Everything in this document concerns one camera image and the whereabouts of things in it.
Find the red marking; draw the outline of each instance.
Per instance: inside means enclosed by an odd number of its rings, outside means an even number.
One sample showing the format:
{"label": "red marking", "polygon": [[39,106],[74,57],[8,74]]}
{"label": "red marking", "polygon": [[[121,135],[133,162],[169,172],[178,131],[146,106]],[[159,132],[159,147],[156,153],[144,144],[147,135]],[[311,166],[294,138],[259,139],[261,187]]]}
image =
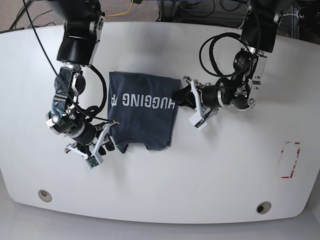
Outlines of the red marking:
{"label": "red marking", "polygon": [[293,169],[292,169],[292,172],[291,172],[291,175],[290,175],[291,179],[292,179],[292,176],[294,175],[294,171],[295,171],[296,165],[297,165],[297,161],[295,161],[295,163],[294,163],[294,166],[293,166]]}

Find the black cable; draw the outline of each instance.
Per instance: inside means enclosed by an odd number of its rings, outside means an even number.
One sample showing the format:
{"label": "black cable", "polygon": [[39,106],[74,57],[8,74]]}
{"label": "black cable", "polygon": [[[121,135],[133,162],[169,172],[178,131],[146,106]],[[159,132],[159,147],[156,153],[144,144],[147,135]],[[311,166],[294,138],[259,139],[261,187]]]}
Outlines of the black cable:
{"label": "black cable", "polygon": [[230,0],[230,1],[238,2],[238,3],[241,3],[241,4],[248,4],[248,2],[249,2],[249,1],[239,1],[239,0]]}
{"label": "black cable", "polygon": [[[25,6],[22,6],[21,9],[19,10],[19,12],[17,13],[17,15],[15,16],[15,18],[17,18],[20,14],[22,14],[22,11],[25,9]],[[17,28],[17,23],[18,21],[15,22],[14,24],[14,29]]]}
{"label": "black cable", "polygon": [[188,12],[186,12],[186,11],[182,11],[182,12],[183,12],[184,14],[186,14],[186,15],[189,15],[189,16],[191,16],[191,17],[196,17],[196,18],[205,18],[205,17],[209,17],[211,14],[213,14],[213,13],[214,13],[214,11],[215,11],[215,9],[216,9],[215,1],[214,1],[214,0],[212,0],[212,3],[213,3],[213,9],[212,9],[212,11],[211,11],[209,14],[207,14],[207,15],[199,16],[199,15],[193,15],[193,14],[190,14],[190,13],[188,13]]}
{"label": "black cable", "polygon": [[200,4],[200,1],[196,1],[195,3],[190,3],[190,2],[188,2],[188,1],[182,1],[182,2],[183,2],[185,5],[190,6],[190,7]]}
{"label": "black cable", "polygon": [[226,6],[224,6],[223,3],[221,3],[222,1],[223,1],[223,0],[220,0],[220,6],[221,6],[221,8],[222,8],[223,10],[225,10],[225,11],[227,11],[227,12],[233,12],[233,11],[237,10],[237,9],[240,7],[240,1],[233,1],[233,2],[237,2],[238,5],[237,5],[235,8],[233,8],[233,9],[226,9]]}
{"label": "black cable", "polygon": [[161,15],[160,15],[160,11],[158,11],[159,17],[155,20],[156,22],[159,22]]}
{"label": "black cable", "polygon": [[101,80],[101,83],[102,83],[103,95],[102,95],[101,105],[99,106],[99,108],[96,112],[96,115],[98,115],[99,113],[101,113],[101,111],[106,106],[107,95],[108,95],[107,84],[106,84],[106,80],[104,79],[104,76],[102,76],[102,74],[98,71],[98,69],[95,68],[95,66],[91,65],[91,66],[89,66],[89,68],[99,77],[99,79]]}
{"label": "black cable", "polygon": [[[25,0],[22,0],[22,2],[23,2],[23,4],[24,4],[24,6],[26,7],[26,2],[25,2]],[[40,47],[41,47],[41,49],[42,49],[42,51],[43,51],[43,53],[44,53],[47,61],[49,62],[49,64],[50,64],[50,66],[51,66],[54,74],[56,75],[57,80],[59,81],[59,83],[60,83],[61,86],[63,87],[64,91],[66,92],[69,100],[72,102],[72,104],[74,105],[74,107],[78,110],[78,112],[80,112],[81,114],[83,114],[83,115],[85,115],[85,116],[88,116],[89,118],[98,119],[98,120],[106,121],[106,122],[109,122],[109,123],[113,123],[113,121],[111,121],[111,120],[108,120],[108,119],[105,119],[105,118],[101,118],[101,117],[97,117],[97,116],[93,116],[93,115],[84,113],[85,110],[83,110],[77,103],[75,103],[75,102],[73,101],[72,97],[70,96],[70,94],[69,94],[69,92],[68,92],[67,86],[65,85],[65,83],[64,83],[64,81],[62,80],[61,76],[56,72],[54,66],[52,65],[52,63],[51,63],[51,61],[50,61],[50,59],[49,59],[49,57],[48,57],[48,55],[47,55],[47,53],[46,53],[46,51],[45,51],[45,49],[44,49],[44,46],[42,45],[42,43],[41,43],[41,41],[40,41],[40,39],[39,39],[39,36],[38,36],[37,31],[36,31],[36,29],[35,29],[35,27],[34,27],[34,24],[32,23],[32,20],[31,20],[31,17],[30,17],[30,14],[29,14],[29,11],[28,11],[27,8],[25,8],[25,12],[26,12],[27,17],[28,17],[28,19],[29,19],[29,21],[30,21],[30,24],[31,24],[31,26],[32,26],[32,29],[33,29],[34,34],[35,34],[35,36],[36,36],[36,39],[38,40],[38,42],[39,42],[39,44],[40,44]]]}
{"label": "black cable", "polygon": [[46,12],[44,12],[44,13],[39,14],[38,16],[36,16],[36,17],[32,20],[31,23],[33,23],[38,17],[40,17],[40,16],[42,16],[42,15],[45,15],[45,14],[47,14],[47,13],[50,13],[50,12],[52,12],[52,9],[49,10],[49,11],[46,11]]}
{"label": "black cable", "polygon": [[199,61],[200,61],[200,65],[201,67],[203,68],[203,70],[214,76],[214,77],[219,77],[219,78],[228,78],[228,77],[235,77],[235,76],[238,76],[240,74],[242,74],[243,72],[245,72],[248,68],[250,68],[250,66],[253,64],[254,60],[256,59],[256,56],[258,54],[258,51],[259,51],[259,48],[260,48],[260,45],[261,45],[261,23],[260,23],[260,19],[259,19],[259,16],[255,10],[255,8],[253,7],[252,8],[252,12],[255,16],[255,20],[256,20],[256,24],[257,24],[257,29],[258,29],[258,40],[257,40],[257,44],[256,44],[256,47],[255,47],[255,51],[254,51],[254,54],[253,56],[251,57],[251,60],[250,62],[241,70],[241,71],[235,71],[234,73],[231,73],[231,74],[220,74],[220,73],[213,73],[213,72],[210,72],[208,69],[206,69],[206,67],[204,66],[203,62],[202,62],[202,50],[204,48],[204,46],[210,41],[212,40],[211,44],[210,44],[210,47],[209,47],[209,58],[210,58],[210,61],[211,61],[211,64],[212,64],[212,67],[215,69],[215,68],[218,68],[217,64],[216,64],[216,61],[215,61],[215,58],[214,58],[214,55],[213,55],[213,50],[214,50],[214,45],[215,43],[221,39],[221,38],[224,38],[224,37],[229,37],[229,38],[233,38],[233,39],[236,39],[238,40],[240,43],[242,43],[245,47],[247,47],[244,42],[241,41],[240,39],[240,35],[239,34],[236,34],[236,33],[233,33],[233,32],[226,32],[226,33],[222,33],[218,36],[213,36],[211,38],[209,38],[207,41],[205,41],[203,43],[203,45],[201,46],[200,48],[200,51],[199,51]]}
{"label": "black cable", "polygon": [[53,24],[54,26],[56,25],[54,22],[49,22],[49,23],[47,23],[46,25],[43,25],[42,27],[46,27],[46,26],[48,26],[49,24]]}
{"label": "black cable", "polygon": [[30,5],[32,4],[32,1],[31,0],[28,0],[26,2],[26,4],[23,3],[23,7],[20,9],[20,11],[18,12],[15,20],[13,21],[13,23],[11,24],[11,26],[9,27],[8,30],[11,30],[14,25],[17,25],[17,22],[19,21],[19,19],[22,17],[22,15],[24,14],[25,10],[30,7]]}

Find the circular hole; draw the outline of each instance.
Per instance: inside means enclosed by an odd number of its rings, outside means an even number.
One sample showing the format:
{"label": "circular hole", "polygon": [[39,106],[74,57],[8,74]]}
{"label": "circular hole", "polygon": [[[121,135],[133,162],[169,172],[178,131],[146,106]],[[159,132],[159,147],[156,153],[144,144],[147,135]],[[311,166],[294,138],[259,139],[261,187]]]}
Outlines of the circular hole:
{"label": "circular hole", "polygon": [[48,193],[46,191],[40,191],[40,193],[42,194],[42,196],[46,197],[48,196]]}
{"label": "circular hole", "polygon": [[263,206],[258,206],[258,209],[256,210],[258,213],[261,213],[264,210]]}
{"label": "circular hole", "polygon": [[258,214],[266,214],[271,209],[271,203],[268,201],[264,201],[256,207],[256,212]]}
{"label": "circular hole", "polygon": [[38,196],[42,201],[44,201],[46,203],[50,203],[52,201],[51,194],[49,192],[47,192],[46,190],[39,190]]}

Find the t-shirt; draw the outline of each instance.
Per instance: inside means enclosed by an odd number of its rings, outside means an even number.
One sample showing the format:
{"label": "t-shirt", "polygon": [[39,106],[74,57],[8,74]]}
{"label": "t-shirt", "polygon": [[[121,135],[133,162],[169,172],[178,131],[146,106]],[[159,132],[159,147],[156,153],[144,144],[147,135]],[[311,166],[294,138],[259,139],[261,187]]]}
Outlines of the t-shirt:
{"label": "t-shirt", "polygon": [[141,73],[110,72],[108,118],[117,120],[109,134],[123,154],[130,143],[148,150],[162,150],[171,144],[178,106],[171,96],[181,81]]}

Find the yellow cable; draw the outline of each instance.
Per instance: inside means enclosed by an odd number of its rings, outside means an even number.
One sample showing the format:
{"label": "yellow cable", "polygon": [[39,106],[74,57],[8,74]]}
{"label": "yellow cable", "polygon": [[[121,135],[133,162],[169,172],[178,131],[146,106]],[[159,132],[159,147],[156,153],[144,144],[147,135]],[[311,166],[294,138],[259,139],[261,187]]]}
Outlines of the yellow cable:
{"label": "yellow cable", "polygon": [[131,0],[131,6],[130,6],[130,8],[129,8],[129,10],[128,10],[128,11],[123,12],[123,13],[118,13],[118,14],[108,15],[108,16],[105,16],[105,17],[106,17],[106,18],[108,18],[108,17],[115,17],[115,16],[125,15],[125,14],[127,14],[128,12],[130,12],[130,10],[132,9],[132,6],[133,6],[133,5],[134,5],[134,0]]}

